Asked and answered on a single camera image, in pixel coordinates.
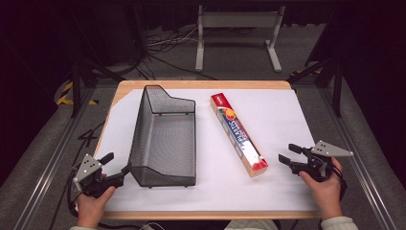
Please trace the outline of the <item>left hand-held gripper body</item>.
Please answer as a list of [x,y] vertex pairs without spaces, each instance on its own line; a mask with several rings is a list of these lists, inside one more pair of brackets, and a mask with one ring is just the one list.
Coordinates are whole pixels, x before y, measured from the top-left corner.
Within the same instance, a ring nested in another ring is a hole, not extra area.
[[119,188],[124,185],[122,172],[103,177],[102,167],[104,165],[101,165],[98,160],[86,154],[73,178],[77,189],[86,196],[100,197],[110,186]]

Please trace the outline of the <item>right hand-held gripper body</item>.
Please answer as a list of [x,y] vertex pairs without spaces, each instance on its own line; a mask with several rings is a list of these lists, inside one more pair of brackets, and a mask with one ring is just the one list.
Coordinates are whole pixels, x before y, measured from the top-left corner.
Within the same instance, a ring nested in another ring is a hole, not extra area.
[[340,179],[343,178],[341,171],[333,165],[332,157],[351,157],[353,152],[338,148],[332,144],[320,140],[312,148],[303,148],[302,153],[306,158],[306,163],[292,162],[289,169],[294,173],[308,173],[315,181],[324,182],[335,173]]

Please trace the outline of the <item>black mesh wire basket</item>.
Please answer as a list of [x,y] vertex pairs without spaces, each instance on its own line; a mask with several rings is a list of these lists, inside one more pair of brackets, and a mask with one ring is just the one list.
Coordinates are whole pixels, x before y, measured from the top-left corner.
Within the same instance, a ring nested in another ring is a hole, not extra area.
[[195,101],[144,87],[134,129],[129,171],[142,187],[196,183]]

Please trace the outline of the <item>long plastic wrap box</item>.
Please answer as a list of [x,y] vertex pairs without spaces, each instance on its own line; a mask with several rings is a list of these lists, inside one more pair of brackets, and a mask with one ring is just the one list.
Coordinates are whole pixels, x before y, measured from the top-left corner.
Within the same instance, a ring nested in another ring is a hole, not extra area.
[[265,173],[268,163],[223,93],[211,96],[211,107],[250,177]]

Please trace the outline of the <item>person's right hand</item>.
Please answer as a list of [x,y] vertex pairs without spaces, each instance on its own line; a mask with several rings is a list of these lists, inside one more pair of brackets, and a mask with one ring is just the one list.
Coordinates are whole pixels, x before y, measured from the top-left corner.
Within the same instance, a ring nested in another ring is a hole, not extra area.
[[336,174],[333,173],[324,182],[315,181],[307,172],[299,172],[299,176],[310,189],[322,220],[343,216],[340,204],[341,180]]

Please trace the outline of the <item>person's left hand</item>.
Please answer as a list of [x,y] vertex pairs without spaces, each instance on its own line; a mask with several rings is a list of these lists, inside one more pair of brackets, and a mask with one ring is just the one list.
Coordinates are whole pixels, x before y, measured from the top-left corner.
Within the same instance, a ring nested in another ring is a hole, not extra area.
[[100,197],[80,195],[78,198],[79,214],[75,226],[98,228],[104,215],[104,207],[114,195],[116,188],[110,186]]

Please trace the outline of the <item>white paper sheet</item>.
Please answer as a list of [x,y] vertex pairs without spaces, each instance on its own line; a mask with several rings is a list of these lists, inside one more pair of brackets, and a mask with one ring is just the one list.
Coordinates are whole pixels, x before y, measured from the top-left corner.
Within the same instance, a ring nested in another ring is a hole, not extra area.
[[244,169],[211,108],[212,89],[171,89],[173,97],[196,103],[196,183],[189,188],[149,189],[127,175],[124,185],[107,203],[109,217],[317,215],[306,185],[278,159],[284,155],[304,161],[303,156],[289,150],[289,145],[314,144],[295,93],[282,89],[226,89],[223,93],[267,161],[265,173],[250,177]]

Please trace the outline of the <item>black tripod stand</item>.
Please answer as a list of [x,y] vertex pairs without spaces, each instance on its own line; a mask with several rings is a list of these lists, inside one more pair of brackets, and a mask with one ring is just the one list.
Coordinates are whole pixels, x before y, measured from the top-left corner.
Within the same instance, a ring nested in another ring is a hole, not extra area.
[[66,19],[66,32],[68,35],[66,35],[66,39],[70,44],[68,53],[72,62],[74,103],[72,117],[76,118],[80,113],[81,108],[87,104],[87,102],[85,102],[84,98],[81,96],[80,84],[83,82],[86,88],[95,88],[98,84],[98,80],[96,75],[93,73],[93,69],[98,70],[103,75],[116,82],[121,82],[124,80],[124,78],[83,55],[81,40],[84,39],[85,36],[83,35],[77,19],[72,13],[71,9],[67,8],[67,11],[68,18]]
[[334,80],[333,94],[332,94],[332,108],[337,117],[341,117],[341,90],[343,81],[343,67],[341,60],[343,53],[341,51],[334,51],[330,57],[327,57],[317,63],[305,68],[301,72],[292,74],[287,82],[292,84],[296,81],[307,77],[316,70],[320,70],[320,74],[315,80],[315,84],[318,88],[326,88],[331,80]]

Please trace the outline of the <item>yellow black hazard tape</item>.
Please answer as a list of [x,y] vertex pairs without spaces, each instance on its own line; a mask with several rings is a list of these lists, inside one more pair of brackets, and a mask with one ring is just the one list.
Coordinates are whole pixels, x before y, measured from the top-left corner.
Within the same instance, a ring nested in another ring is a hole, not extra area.
[[[66,85],[63,87],[63,90],[59,96],[59,98],[56,100],[56,104],[60,105],[60,104],[68,104],[68,105],[74,105],[74,101],[73,100],[69,100],[67,99],[67,96],[70,92],[70,90],[73,89],[73,82],[71,80],[69,80]],[[89,105],[98,105],[99,104],[99,100],[90,100],[88,102]]]

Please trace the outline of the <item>grey metal stand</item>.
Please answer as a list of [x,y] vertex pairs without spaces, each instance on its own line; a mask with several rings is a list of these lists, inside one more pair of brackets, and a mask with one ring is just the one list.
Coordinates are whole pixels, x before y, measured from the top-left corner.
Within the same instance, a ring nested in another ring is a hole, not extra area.
[[203,70],[204,64],[204,29],[205,28],[269,28],[271,37],[264,41],[274,71],[280,73],[282,66],[275,50],[276,40],[282,25],[285,6],[274,11],[204,11],[198,9],[195,70]]

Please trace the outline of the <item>aluminium rail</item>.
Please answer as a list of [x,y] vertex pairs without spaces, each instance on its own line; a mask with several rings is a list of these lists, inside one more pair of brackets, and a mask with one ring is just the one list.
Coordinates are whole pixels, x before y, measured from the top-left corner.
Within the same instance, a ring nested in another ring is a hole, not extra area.
[[14,195],[20,195],[14,207],[20,205],[22,211],[18,213],[11,230],[29,228],[67,152],[84,108],[72,118],[73,107],[60,105],[13,170],[16,177],[16,182],[12,183]]
[[386,205],[383,202],[383,199],[379,192],[376,189],[375,183],[372,181],[372,178],[362,161],[362,158],[359,156],[358,149],[353,143],[350,133],[344,123],[344,121],[336,115],[336,112],[333,108],[333,99],[329,95],[327,89],[320,89],[319,94],[323,99],[330,116],[332,117],[335,125],[338,128],[338,131],[341,135],[342,140],[345,143],[345,146],[348,150],[353,151],[353,156],[350,158],[352,168],[354,169],[357,178],[360,182],[361,187],[372,206],[372,210],[383,230],[399,230],[395,225],[393,218],[391,217]]

